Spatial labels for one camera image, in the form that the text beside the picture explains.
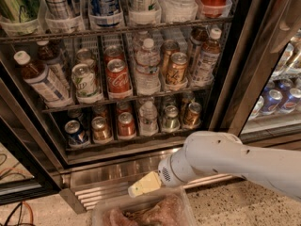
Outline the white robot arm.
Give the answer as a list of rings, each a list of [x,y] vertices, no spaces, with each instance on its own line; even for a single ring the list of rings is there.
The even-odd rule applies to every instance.
[[[161,186],[183,186],[204,175],[228,174],[301,201],[301,153],[247,146],[235,135],[198,131],[128,188],[132,198]]]

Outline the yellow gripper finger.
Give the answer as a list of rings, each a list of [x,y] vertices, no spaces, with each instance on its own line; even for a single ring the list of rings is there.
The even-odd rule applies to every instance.
[[[131,198],[135,198],[159,189],[161,184],[158,173],[152,171],[131,185],[128,188],[128,194]]]

